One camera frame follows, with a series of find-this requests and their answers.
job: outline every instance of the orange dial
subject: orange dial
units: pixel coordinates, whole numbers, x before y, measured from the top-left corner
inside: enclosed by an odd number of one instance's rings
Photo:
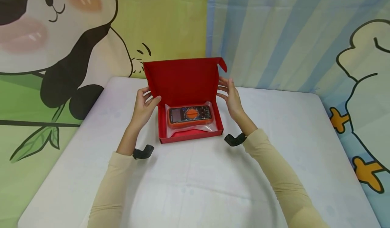
[[[198,111],[195,109],[189,109],[187,110],[187,117],[190,119],[195,119],[198,117]]]

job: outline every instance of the fabric backdrop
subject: fabric backdrop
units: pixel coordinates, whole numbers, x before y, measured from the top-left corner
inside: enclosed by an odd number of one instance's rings
[[[221,74],[236,86],[318,94],[382,227],[390,227],[389,20],[390,0],[208,0],[207,56],[225,59]]]
[[[0,0],[1,228],[16,227],[110,77],[205,56],[206,10],[207,0]]]

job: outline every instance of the box flap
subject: box flap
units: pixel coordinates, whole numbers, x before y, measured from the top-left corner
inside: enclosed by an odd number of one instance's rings
[[[215,100],[218,64],[228,70],[221,57],[144,62],[144,70],[152,95],[173,107]]]

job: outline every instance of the multimeter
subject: multimeter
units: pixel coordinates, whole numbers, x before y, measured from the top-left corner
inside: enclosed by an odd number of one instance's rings
[[[212,115],[208,105],[177,107],[169,109],[170,128],[185,128],[211,123]]]

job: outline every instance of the panda nose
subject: panda nose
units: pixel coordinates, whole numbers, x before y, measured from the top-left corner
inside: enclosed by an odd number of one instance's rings
[[[53,6],[53,0],[45,0],[48,6]]]

